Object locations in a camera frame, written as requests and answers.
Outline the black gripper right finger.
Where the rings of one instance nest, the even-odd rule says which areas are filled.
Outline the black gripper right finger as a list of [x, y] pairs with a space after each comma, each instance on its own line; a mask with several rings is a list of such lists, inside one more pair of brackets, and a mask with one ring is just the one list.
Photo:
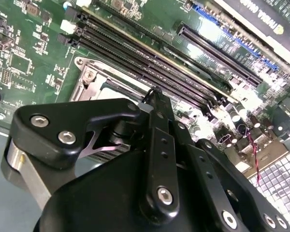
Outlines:
[[170, 120], [177, 159], [188, 170], [189, 193], [206, 232], [290, 232], [290, 225], [261, 193], [209, 140], [194, 142], [176, 121], [170, 99], [160, 94], [160, 105]]

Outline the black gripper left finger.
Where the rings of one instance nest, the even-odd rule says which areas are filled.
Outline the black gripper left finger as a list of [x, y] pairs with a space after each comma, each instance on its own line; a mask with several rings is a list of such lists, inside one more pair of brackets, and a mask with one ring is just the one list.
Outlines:
[[140, 104], [121, 98], [23, 106], [11, 124], [10, 168], [43, 212], [61, 187], [142, 141], [141, 123], [170, 121], [161, 93], [150, 89]]

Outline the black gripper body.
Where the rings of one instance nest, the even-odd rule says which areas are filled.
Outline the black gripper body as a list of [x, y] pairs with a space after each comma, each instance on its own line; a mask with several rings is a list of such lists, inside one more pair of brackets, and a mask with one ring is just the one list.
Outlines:
[[50, 198], [39, 232], [205, 232], [177, 159], [170, 121], [140, 124], [144, 139], [64, 185]]

